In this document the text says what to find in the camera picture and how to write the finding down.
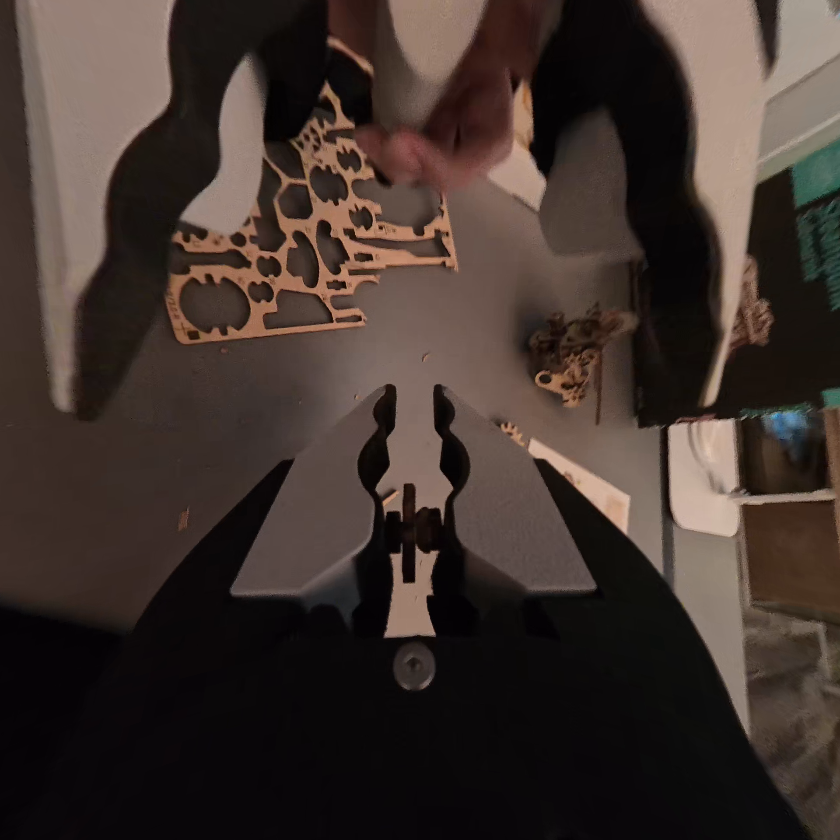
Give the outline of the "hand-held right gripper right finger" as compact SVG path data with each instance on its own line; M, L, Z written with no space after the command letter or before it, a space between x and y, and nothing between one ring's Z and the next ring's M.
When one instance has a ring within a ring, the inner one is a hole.
M439 468L450 485L434 599L485 613L596 583L536 461L450 388L434 387Z

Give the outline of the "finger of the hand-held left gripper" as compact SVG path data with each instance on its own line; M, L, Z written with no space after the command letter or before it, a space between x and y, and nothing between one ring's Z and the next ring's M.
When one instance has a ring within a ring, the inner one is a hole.
M779 2L552 2L530 81L557 256L633 264L640 427L714 414Z
M17 2L51 398L98 419L164 304L179 224L257 203L268 90L302 126L327 2Z

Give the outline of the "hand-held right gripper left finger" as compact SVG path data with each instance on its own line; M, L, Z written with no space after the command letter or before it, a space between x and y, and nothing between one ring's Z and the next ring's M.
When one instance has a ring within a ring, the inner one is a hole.
M281 599L351 616L362 600L360 557L382 543L377 493L390 467L396 388L381 386L296 457L230 594Z

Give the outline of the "black model kit box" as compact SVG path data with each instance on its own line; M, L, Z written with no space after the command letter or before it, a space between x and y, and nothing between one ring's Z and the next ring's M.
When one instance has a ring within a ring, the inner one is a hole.
M748 253L769 306L769 338L730 352L709 406L700 393L718 330L708 294L653 308L635 348L640 427L814 410L838 391L838 182L838 155L824 149L758 184Z

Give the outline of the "partly built wooden model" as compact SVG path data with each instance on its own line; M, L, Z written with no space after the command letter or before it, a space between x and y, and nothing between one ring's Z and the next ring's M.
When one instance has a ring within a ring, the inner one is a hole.
M530 373L541 390L558 396L563 407L579 407L593 393L595 423L602 416L603 357L606 346L633 333L636 313L595 304L584 315L567 319L561 311L528 341Z

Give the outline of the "person's left hand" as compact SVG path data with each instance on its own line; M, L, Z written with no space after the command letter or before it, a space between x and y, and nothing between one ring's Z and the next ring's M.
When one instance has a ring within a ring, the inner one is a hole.
M368 123L355 139L389 182L441 194L504 161L515 139L514 81L529 79L549 2L488 2L475 36L421 129Z

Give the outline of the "printed instruction booklet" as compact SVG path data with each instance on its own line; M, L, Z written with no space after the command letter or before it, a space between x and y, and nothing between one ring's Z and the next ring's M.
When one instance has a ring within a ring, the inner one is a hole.
M628 535L631 497L610 482L533 437L527 446L534 459L545 460L608 520Z

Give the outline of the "white plastic base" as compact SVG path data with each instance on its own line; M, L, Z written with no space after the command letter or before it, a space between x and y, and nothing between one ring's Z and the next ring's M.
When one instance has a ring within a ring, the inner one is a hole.
M675 524L688 531L735 537L742 491L737 422L672 425L667 449L668 503Z

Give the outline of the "laser-cut plywood sheet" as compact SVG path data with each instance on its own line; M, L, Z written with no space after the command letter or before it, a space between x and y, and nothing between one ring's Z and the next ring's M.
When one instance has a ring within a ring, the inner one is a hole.
M298 136L267 143L255 204L232 234L180 223L171 241L165 303L186 345L362 328L363 284L389 269L459 263L446 200L430 218L386 220L363 188L379 186L354 138L373 69L328 39L327 76Z

